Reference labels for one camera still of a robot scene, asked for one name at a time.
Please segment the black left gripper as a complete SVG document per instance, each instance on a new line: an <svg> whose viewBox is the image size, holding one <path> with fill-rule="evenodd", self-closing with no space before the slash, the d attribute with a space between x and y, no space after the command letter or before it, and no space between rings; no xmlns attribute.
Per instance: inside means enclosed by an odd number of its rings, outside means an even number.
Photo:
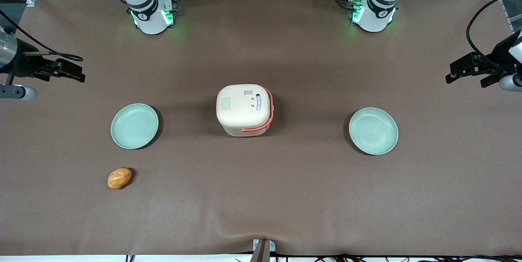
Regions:
<svg viewBox="0 0 522 262"><path fill-rule="evenodd" d="M522 87L522 34L521 30L499 42L485 61L477 52L470 52L450 64L450 73L445 76L446 84L459 78L488 74L481 87L498 84L502 89Z"/></svg>

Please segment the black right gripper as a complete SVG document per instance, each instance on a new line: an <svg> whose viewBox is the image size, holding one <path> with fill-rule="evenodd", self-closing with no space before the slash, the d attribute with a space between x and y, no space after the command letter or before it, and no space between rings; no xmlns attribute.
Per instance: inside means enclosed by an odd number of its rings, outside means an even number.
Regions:
<svg viewBox="0 0 522 262"><path fill-rule="evenodd" d="M15 75L20 78L32 77L49 82L52 77L69 78L84 83L85 75L82 67L66 60L56 59L51 61L42 56L27 56L25 52L38 52L39 50L31 44L17 40L17 58L15 63Z"/></svg>

